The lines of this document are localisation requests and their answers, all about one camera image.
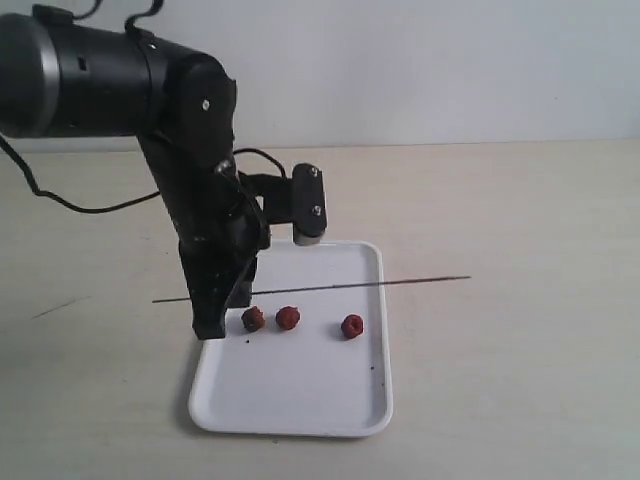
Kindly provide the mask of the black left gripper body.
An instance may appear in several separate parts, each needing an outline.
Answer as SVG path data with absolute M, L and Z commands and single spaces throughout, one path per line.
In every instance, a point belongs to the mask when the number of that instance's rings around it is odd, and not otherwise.
M 161 119 L 147 124 L 138 141 L 180 256 L 243 260 L 271 246 L 270 227 L 239 177 L 232 120 Z

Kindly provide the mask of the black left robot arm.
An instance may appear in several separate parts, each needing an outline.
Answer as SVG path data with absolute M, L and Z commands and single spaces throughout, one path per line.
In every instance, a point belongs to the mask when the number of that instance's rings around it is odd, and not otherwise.
M 269 228 L 243 186 L 233 146 L 237 85 L 214 57 L 128 19 L 86 27 L 34 5 L 1 18 L 1 148 L 11 139 L 133 137 L 168 210 L 201 340 L 244 305 Z

